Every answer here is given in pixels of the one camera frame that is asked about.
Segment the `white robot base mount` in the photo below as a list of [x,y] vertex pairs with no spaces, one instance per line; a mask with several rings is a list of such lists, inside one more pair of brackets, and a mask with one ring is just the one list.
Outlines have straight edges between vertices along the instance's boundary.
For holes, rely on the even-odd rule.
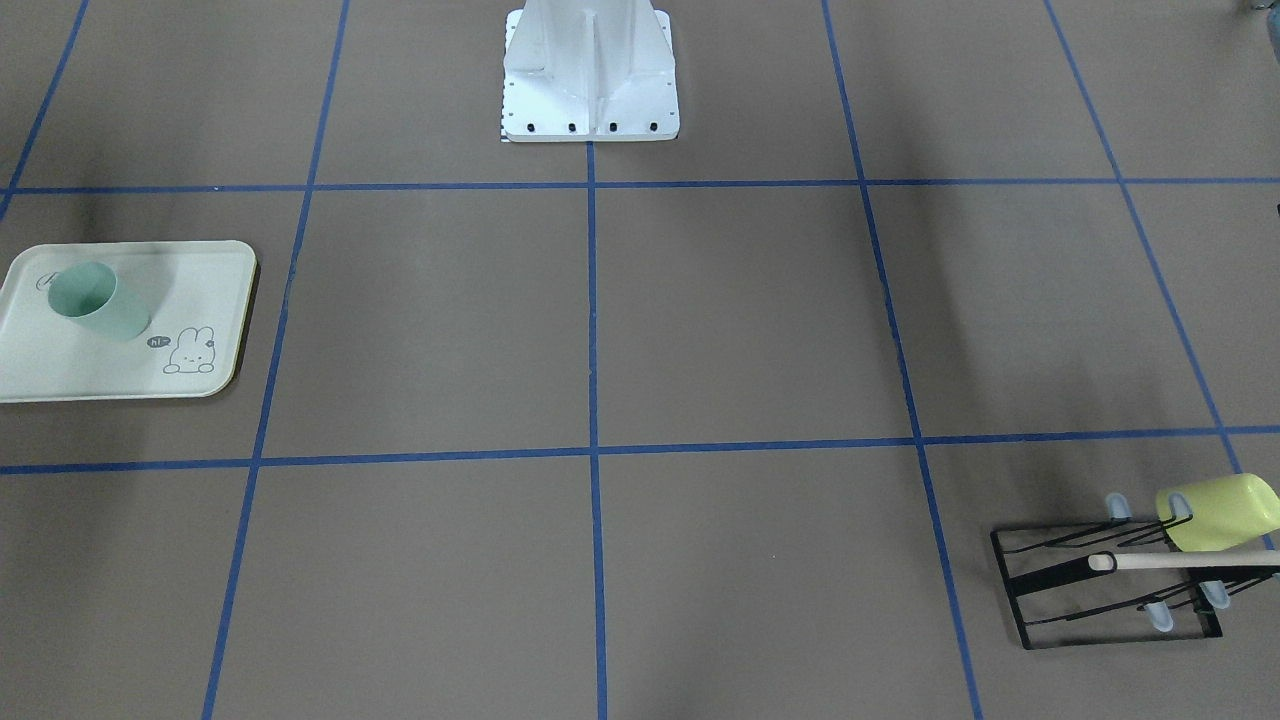
[[669,14],[649,1],[526,1],[504,22],[500,140],[678,137]]

